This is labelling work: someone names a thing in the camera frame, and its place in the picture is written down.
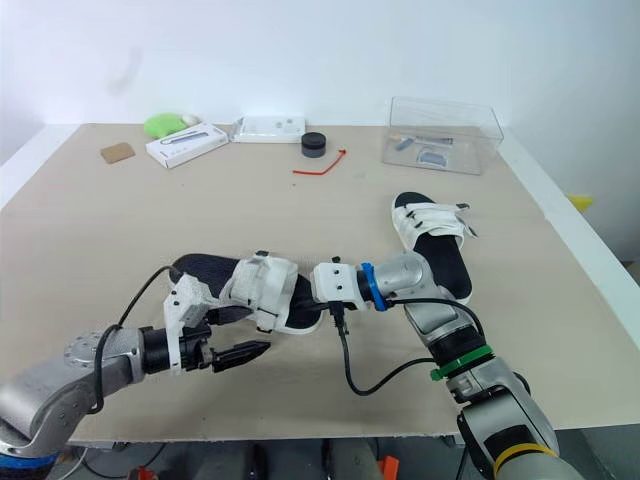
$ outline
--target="clear plastic box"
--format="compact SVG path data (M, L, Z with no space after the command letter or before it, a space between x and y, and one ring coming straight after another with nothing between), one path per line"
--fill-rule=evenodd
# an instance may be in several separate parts
M502 139L491 107L394 97L383 161L480 175Z

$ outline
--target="blue ring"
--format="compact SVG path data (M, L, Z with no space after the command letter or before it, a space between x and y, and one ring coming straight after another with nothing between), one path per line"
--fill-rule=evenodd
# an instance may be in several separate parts
M0 454L0 468L12 468L17 470L39 468L52 464L56 461L56 458L58 458L57 453L49 455L48 457L39 458L12 457Z
M373 274L373 265L365 262L361 266L365 277L367 277L367 282L369 283L369 289L371 290L371 296L373 297L373 304L376 306L376 310L384 312L387 309L387 306L384 303L380 290L378 290L376 277Z

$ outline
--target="small white box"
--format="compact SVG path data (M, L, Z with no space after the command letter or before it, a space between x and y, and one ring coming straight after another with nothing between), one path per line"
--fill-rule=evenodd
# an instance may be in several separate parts
M227 143L225 132L203 122L147 143L147 153L163 167L173 168Z
M233 124L231 141L238 143L300 143L304 117L242 117Z

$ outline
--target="orange object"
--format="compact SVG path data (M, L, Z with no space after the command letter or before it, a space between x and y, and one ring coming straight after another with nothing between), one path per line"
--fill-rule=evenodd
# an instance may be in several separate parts
M336 164L342 160L342 157L344 157L347 154L347 151L344 149L338 150L338 158L335 159L335 161L329 165L326 169L322 170L321 172L306 172L304 170L294 170L293 173L299 173L300 175L324 175L325 173L327 173L329 170L331 170L333 167L336 166Z
M156 477L156 474L153 470L147 470L144 467L138 467L138 480L153 480Z
M378 461L378 466L382 472L384 480L396 480L398 478L398 468L400 468L400 460L390 455L384 457L384 460Z

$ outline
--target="black round container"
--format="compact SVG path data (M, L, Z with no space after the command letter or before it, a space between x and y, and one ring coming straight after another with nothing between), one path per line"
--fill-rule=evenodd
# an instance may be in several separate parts
M324 155L327 148L327 138L318 132L305 133L300 139L302 154L309 158L318 158Z

